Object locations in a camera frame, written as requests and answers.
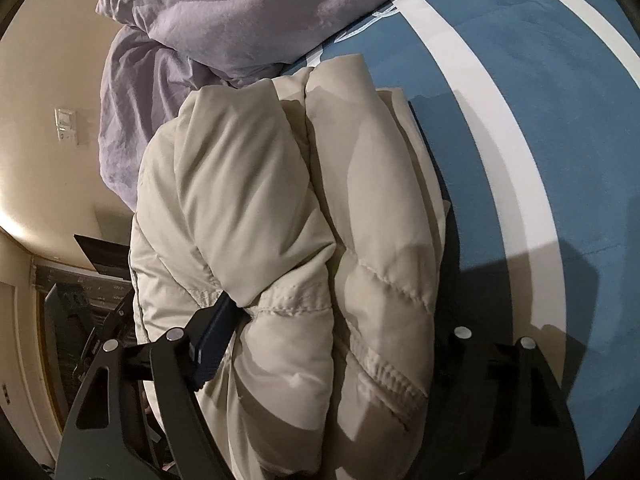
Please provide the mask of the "beige puffer jacket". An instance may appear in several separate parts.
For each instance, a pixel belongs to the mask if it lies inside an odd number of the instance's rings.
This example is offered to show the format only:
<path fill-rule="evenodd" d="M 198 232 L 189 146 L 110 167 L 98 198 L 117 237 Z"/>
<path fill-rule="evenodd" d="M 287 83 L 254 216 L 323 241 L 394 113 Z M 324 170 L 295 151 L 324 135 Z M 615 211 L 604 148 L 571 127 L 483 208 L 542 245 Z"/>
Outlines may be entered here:
<path fill-rule="evenodd" d="M 136 334 L 221 294 L 245 310 L 196 396 L 236 478 L 408 474 L 446 214 L 404 94 L 356 54 L 193 91 L 157 130 L 132 220 Z"/>

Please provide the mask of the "dark laptop on desk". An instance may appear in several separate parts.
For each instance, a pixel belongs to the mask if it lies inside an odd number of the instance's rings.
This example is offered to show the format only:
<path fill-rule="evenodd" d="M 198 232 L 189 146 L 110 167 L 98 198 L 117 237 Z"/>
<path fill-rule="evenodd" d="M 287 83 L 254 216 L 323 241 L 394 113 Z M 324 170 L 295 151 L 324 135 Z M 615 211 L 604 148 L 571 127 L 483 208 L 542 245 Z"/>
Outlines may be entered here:
<path fill-rule="evenodd" d="M 79 234 L 74 235 L 74 240 L 96 272 L 130 280 L 128 246 Z"/>

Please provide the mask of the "white wall switch panel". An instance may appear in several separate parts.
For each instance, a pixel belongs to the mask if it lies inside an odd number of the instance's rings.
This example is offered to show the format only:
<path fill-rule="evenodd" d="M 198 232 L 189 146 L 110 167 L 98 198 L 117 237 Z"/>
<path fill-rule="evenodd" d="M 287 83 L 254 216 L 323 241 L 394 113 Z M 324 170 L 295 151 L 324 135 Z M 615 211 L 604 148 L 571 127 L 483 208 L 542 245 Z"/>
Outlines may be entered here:
<path fill-rule="evenodd" d="M 54 110 L 56 135 L 61 143 L 78 144 L 77 119 L 74 110 L 56 108 Z"/>

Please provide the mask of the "lavender pillow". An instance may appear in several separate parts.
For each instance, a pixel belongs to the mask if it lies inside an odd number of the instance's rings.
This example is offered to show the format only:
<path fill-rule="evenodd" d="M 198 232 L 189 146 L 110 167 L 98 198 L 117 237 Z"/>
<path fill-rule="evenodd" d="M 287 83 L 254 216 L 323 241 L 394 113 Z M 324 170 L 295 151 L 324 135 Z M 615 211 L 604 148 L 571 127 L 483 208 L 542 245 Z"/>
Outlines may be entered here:
<path fill-rule="evenodd" d="M 290 64 L 388 0 L 98 0 L 99 14 L 227 80 Z"/>

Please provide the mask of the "blue white-striped bed sheet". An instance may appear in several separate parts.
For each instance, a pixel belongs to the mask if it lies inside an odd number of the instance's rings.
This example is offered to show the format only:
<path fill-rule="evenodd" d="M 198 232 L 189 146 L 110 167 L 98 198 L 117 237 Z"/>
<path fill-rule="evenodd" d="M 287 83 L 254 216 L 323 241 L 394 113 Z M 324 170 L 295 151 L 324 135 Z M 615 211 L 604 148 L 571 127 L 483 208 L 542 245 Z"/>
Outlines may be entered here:
<path fill-rule="evenodd" d="M 452 209 L 436 335 L 530 337 L 585 475 L 639 411 L 639 39 L 616 0 L 393 0 L 306 57 L 405 91 Z"/>

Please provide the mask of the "lavender crumpled duvet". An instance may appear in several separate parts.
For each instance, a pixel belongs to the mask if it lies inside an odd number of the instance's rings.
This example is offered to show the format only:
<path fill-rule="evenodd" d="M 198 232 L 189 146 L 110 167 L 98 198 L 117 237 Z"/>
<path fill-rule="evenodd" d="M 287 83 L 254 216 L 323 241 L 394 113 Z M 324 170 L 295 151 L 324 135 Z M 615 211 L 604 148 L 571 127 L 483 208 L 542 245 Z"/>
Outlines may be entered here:
<path fill-rule="evenodd" d="M 186 97 L 210 84 L 240 88 L 280 73 L 279 65 L 240 78 L 226 75 L 125 26 L 116 34 L 100 88 L 99 163 L 105 185 L 137 208 L 138 174 L 146 146 Z"/>

